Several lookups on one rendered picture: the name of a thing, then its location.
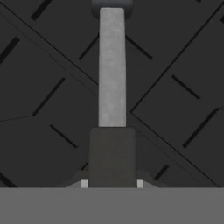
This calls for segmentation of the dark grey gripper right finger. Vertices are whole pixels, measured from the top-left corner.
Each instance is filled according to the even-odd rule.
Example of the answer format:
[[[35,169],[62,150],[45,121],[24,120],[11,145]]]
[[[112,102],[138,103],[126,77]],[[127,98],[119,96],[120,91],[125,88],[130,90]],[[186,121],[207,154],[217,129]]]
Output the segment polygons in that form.
[[[113,131],[113,187],[138,187],[136,131],[129,127]]]

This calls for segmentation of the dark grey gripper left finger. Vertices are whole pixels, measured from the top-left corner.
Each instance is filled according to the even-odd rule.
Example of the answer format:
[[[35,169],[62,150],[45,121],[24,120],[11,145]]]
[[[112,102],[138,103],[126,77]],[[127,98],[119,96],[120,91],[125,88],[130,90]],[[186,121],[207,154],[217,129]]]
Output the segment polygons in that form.
[[[113,186],[113,129],[93,128],[90,131],[87,165],[88,187]]]

